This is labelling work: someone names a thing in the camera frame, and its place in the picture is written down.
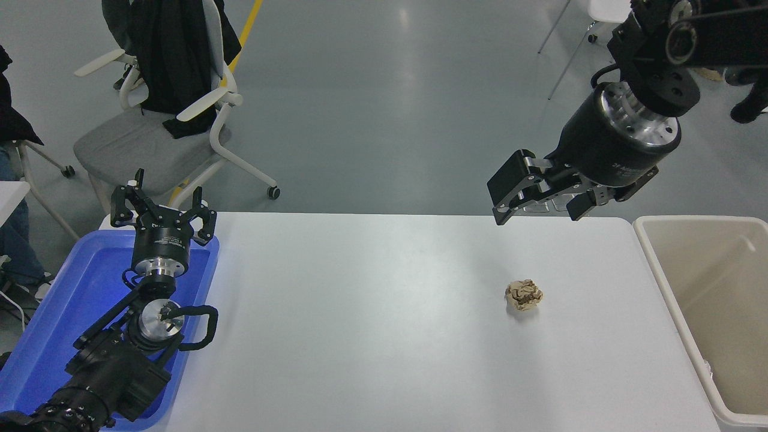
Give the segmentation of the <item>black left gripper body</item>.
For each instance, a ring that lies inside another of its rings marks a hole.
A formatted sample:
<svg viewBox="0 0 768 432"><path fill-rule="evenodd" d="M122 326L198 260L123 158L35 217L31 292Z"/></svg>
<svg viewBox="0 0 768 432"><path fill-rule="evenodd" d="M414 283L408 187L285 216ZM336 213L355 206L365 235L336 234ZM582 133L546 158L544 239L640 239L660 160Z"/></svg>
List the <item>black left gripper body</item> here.
<svg viewBox="0 0 768 432"><path fill-rule="evenodd" d="M160 208L161 219L150 212L138 213L135 225L135 241L132 265L150 260L166 258L180 265L188 265L192 228L189 224L176 225L181 212L173 208Z"/></svg>

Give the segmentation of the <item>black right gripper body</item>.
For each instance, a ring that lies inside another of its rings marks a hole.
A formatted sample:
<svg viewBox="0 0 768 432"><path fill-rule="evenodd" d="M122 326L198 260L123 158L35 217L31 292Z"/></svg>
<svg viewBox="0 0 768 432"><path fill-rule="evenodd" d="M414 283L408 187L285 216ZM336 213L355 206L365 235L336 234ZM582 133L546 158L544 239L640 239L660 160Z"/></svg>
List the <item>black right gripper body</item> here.
<svg viewBox="0 0 768 432"><path fill-rule="evenodd" d="M644 106L630 88L595 88L560 132L548 154L593 184L639 188L680 145L680 123Z"/></svg>

